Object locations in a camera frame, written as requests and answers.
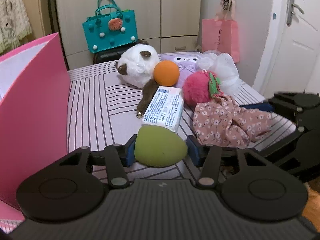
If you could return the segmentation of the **pink floral cloth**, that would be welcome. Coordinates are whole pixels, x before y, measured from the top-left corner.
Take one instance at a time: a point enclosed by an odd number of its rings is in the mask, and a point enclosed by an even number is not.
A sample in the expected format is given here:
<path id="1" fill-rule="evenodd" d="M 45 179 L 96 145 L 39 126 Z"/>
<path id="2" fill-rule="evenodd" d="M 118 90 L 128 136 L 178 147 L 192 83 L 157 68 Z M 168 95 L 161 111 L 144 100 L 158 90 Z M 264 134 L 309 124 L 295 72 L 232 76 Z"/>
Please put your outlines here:
<path id="1" fill-rule="evenodd" d="M 201 145 L 246 148 L 263 139 L 271 127 L 271 113 L 241 107 L 228 95 L 198 103 L 194 110 L 193 128 Z"/>

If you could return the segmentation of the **green egg-shaped sponge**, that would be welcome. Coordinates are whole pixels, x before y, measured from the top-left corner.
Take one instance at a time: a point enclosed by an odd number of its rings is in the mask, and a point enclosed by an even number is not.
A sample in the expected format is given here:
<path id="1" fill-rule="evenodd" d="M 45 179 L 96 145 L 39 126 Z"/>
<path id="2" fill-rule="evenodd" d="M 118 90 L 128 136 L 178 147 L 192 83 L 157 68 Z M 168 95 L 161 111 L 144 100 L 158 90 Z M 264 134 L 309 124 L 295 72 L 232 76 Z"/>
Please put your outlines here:
<path id="1" fill-rule="evenodd" d="M 184 140 L 176 133 L 160 126 L 142 126 L 135 142 L 135 159 L 145 166 L 172 166 L 187 155 Z"/>

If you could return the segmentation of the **white blue tissue pack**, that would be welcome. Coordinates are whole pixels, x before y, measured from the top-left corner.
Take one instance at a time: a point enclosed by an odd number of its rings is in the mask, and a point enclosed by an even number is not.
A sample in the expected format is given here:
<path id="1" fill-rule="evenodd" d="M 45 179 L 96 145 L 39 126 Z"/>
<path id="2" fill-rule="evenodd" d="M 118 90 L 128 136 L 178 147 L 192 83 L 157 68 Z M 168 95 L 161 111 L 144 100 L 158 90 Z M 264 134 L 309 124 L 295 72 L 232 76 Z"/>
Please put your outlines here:
<path id="1" fill-rule="evenodd" d="M 142 124 L 164 127 L 176 133 L 183 109 L 182 89 L 159 86 L 143 115 Z"/>

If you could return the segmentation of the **pink fluffy strawberry plush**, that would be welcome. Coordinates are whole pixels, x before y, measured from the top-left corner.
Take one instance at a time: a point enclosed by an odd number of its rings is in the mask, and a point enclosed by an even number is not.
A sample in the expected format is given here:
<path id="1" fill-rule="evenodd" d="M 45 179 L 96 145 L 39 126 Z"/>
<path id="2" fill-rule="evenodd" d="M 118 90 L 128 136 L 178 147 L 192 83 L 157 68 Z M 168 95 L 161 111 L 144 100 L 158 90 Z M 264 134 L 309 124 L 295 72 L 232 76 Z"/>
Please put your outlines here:
<path id="1" fill-rule="evenodd" d="M 183 97 L 186 104 L 195 107 L 198 103 L 210 102 L 221 96 L 220 79 L 212 71 L 201 70 L 189 75 L 183 83 Z"/>

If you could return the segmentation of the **orange ball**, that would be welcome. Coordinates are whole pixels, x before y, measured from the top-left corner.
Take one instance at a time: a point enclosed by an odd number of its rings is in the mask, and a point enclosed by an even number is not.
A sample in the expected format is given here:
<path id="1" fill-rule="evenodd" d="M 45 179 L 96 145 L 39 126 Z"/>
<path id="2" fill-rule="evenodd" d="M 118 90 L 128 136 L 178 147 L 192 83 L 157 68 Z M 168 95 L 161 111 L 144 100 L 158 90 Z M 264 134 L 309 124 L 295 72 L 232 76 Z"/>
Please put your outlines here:
<path id="1" fill-rule="evenodd" d="M 178 82 L 180 77 L 178 65 L 169 60 L 161 61 L 156 64 L 153 77 L 160 86 L 171 87 Z"/>

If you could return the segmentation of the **purple Kuromi plush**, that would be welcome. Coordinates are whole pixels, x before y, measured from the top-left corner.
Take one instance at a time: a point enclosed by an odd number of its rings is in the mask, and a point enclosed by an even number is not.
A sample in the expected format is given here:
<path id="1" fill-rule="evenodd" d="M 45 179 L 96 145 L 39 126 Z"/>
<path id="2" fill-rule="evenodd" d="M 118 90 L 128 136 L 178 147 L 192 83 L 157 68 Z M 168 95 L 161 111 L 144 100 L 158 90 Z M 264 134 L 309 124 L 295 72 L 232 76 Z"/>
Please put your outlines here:
<path id="1" fill-rule="evenodd" d="M 182 88 L 186 78 L 200 68 L 197 65 L 198 60 L 201 58 L 200 54 L 187 53 L 187 54 L 161 54 L 162 61 L 172 61 L 178 65 L 180 77 L 175 84 L 175 87 Z"/>

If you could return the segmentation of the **white panda plush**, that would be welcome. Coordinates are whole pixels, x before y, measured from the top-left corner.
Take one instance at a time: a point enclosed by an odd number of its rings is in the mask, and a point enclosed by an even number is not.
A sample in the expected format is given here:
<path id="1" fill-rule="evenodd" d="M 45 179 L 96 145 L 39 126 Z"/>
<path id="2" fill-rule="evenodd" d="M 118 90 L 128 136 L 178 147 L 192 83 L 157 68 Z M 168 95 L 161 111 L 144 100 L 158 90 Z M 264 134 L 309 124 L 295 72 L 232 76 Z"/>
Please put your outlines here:
<path id="1" fill-rule="evenodd" d="M 121 55 L 116 63 L 116 70 L 123 80 L 142 89 L 143 97 L 136 108 L 138 118 L 142 118 L 159 88 L 153 76 L 158 63 L 160 63 L 160 58 L 157 51 L 148 44 L 137 44 L 131 47 Z"/>

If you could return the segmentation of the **white door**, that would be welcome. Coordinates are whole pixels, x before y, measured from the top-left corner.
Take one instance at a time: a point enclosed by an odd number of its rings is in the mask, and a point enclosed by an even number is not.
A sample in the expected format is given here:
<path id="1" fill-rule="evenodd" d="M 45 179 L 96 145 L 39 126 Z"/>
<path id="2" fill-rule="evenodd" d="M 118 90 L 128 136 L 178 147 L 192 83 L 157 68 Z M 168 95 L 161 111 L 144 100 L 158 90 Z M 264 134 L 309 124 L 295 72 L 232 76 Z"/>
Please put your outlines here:
<path id="1" fill-rule="evenodd" d="M 273 0 L 266 46 L 253 84 L 266 98 L 275 92 L 308 90 L 319 61 L 319 0 L 295 3 L 305 14 L 295 9 L 288 27 L 288 0 Z"/>

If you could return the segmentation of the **striped pink table cloth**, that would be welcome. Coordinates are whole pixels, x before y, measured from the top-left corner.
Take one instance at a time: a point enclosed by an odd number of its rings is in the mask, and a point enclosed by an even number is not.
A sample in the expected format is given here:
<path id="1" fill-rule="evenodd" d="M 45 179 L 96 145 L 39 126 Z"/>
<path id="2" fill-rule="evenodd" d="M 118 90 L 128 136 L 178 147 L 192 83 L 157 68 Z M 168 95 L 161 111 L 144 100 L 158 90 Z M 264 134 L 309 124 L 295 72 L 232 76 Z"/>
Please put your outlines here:
<path id="1" fill-rule="evenodd" d="M 91 150 L 103 150 L 112 142 L 124 144 L 141 127 L 136 117 L 136 106 L 142 98 L 142 91 L 123 81 L 115 70 L 115 61 L 95 64 L 69 71 L 71 85 L 68 98 L 67 150 L 71 152 L 80 146 Z M 264 97 L 244 81 L 235 97 L 239 105 L 259 103 Z M 177 135 L 186 140 L 193 134 L 193 110 L 185 104 Z M 272 114 L 272 128 L 262 141 L 251 143 L 250 147 L 262 150 L 283 139 L 295 130 L 295 124 L 277 114 Z M 129 128 L 120 131 L 123 125 Z M 146 167 L 135 162 L 125 168 L 130 180 L 190 179 L 195 182 L 200 174 L 189 157 L 165 168 Z"/>

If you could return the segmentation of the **pink paper bag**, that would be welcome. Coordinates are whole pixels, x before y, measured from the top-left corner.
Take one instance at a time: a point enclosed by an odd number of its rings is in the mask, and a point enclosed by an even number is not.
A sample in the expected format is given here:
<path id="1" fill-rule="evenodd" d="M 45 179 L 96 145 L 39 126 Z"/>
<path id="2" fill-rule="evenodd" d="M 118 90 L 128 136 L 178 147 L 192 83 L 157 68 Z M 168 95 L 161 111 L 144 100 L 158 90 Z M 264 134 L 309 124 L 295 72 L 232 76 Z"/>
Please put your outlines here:
<path id="1" fill-rule="evenodd" d="M 240 61 L 239 28 L 235 20 L 235 0 L 221 0 L 214 18 L 202 20 L 202 51 L 217 50 Z"/>

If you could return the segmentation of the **pink storage box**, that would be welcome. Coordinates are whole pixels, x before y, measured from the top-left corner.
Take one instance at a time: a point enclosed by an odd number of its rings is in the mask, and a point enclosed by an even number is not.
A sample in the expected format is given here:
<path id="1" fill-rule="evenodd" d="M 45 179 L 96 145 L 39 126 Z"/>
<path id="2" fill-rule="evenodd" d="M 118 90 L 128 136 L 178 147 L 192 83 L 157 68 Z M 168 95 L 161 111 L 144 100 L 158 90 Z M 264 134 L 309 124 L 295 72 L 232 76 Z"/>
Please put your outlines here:
<path id="1" fill-rule="evenodd" d="M 1 56 L 1 227 L 23 220 L 20 183 L 67 153 L 70 83 L 58 34 Z"/>

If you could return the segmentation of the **black suitcase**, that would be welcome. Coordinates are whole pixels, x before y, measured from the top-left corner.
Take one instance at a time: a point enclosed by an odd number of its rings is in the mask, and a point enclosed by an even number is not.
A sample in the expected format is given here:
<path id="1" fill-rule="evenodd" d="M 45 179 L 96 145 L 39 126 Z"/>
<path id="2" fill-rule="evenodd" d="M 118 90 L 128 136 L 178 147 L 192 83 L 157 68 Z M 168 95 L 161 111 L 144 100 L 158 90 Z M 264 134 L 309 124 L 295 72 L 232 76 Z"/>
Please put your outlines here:
<path id="1" fill-rule="evenodd" d="M 121 55 L 125 53 L 131 47 L 138 45 L 138 44 L 146 44 L 149 45 L 147 41 L 143 41 L 138 39 L 137 42 L 129 43 L 123 46 L 119 46 L 116 48 L 111 48 L 108 50 L 103 50 L 97 53 L 94 53 L 93 56 L 93 64 L 99 64 L 109 61 L 114 61 L 120 59 Z"/>

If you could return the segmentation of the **teal felt handbag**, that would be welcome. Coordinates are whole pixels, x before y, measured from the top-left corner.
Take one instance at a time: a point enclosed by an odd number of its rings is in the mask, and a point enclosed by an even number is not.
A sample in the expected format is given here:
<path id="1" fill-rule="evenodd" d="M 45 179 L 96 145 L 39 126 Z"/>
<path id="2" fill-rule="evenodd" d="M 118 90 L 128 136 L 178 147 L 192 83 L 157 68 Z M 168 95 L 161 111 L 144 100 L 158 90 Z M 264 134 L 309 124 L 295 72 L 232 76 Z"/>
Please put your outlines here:
<path id="1" fill-rule="evenodd" d="M 138 32 L 133 10 L 121 10 L 114 0 L 97 0 L 95 15 L 82 24 L 91 53 L 137 42 Z"/>

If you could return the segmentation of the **beige wardrobe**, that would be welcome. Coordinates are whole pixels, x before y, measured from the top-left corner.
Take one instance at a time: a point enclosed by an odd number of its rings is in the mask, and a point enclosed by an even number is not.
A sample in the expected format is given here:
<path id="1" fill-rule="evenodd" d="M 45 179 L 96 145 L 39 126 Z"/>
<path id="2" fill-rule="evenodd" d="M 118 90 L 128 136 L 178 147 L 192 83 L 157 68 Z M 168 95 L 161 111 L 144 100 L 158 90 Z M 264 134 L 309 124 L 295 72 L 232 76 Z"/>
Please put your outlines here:
<path id="1" fill-rule="evenodd" d="M 55 0 L 69 69 L 145 41 L 159 53 L 197 47 L 201 0 Z"/>

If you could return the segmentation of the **white fluffy robe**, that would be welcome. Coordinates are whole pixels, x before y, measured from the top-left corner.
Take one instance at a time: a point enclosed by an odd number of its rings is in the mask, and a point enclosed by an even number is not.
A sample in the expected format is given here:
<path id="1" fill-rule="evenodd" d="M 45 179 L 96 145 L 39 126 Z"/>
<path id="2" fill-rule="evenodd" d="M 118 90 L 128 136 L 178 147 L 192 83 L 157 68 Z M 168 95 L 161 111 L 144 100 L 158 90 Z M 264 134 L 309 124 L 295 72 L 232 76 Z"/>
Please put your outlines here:
<path id="1" fill-rule="evenodd" d="M 23 0 L 1 0 L 1 54 L 20 46 L 32 34 Z"/>

